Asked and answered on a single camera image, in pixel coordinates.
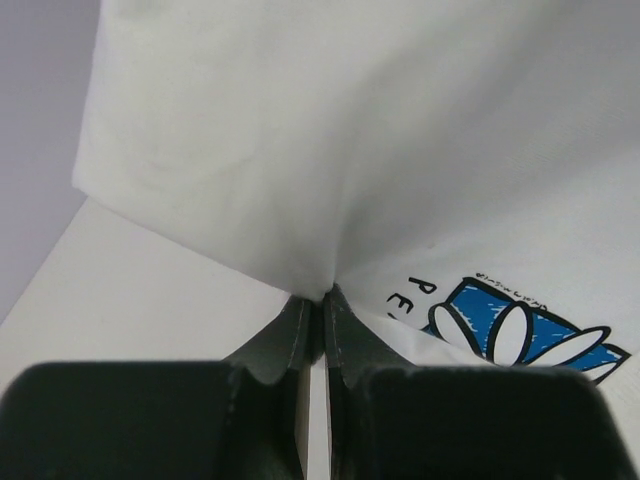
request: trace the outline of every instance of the white fabric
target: white fabric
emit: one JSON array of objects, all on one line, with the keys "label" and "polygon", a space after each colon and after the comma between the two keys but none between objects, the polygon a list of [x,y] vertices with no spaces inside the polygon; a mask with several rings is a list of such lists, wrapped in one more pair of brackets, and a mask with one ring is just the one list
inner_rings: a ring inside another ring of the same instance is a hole
[{"label": "white fabric", "polygon": [[74,181],[278,288],[337,282],[455,355],[606,388],[640,349],[638,18],[636,0],[104,0]]}]

